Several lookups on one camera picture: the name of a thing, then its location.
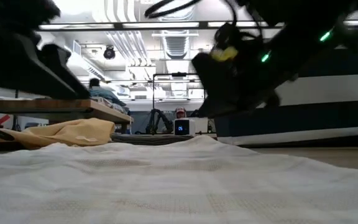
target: security camera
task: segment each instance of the security camera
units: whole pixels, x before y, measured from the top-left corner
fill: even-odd
[[[113,46],[107,46],[106,50],[104,51],[103,54],[105,59],[114,59],[116,57],[116,52],[114,51],[114,47]]]

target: green led light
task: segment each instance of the green led light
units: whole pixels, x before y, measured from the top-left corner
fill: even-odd
[[[262,57],[262,62],[266,62],[267,59],[269,59],[270,57],[270,54],[265,54],[263,57]]]
[[[331,32],[325,33],[322,37],[320,37],[320,41],[325,41],[326,39],[328,39],[329,36],[331,36]]]

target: man in cap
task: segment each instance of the man in cap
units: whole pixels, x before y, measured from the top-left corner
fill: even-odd
[[[186,109],[184,109],[183,107],[178,107],[176,110],[175,110],[175,114],[176,114],[176,117],[177,119],[180,119],[180,118],[186,118]]]

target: white stripe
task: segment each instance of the white stripe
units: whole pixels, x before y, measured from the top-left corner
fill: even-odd
[[[276,91],[282,106],[358,101],[358,75],[299,78]]]
[[[239,137],[218,137],[218,141],[233,144],[270,144],[281,142],[308,141],[317,139],[337,138],[358,135],[358,127],[355,128],[336,128],[312,131],[294,131],[289,133],[260,134],[255,136]]]

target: ceiling light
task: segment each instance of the ceiling light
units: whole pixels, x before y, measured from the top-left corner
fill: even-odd
[[[86,29],[113,29],[114,24],[84,24],[82,22],[71,22],[67,24],[44,24],[40,30],[86,30]]]
[[[344,21],[347,26],[358,26],[358,21]]]
[[[198,27],[199,22],[131,22],[124,23],[123,28],[189,28]]]
[[[152,34],[152,37],[198,37],[198,34]]]
[[[163,100],[159,100],[157,102],[163,102],[163,101],[190,101],[191,99],[188,98],[170,98],[170,99],[163,99]]]
[[[155,83],[188,83],[190,80],[155,80]]]

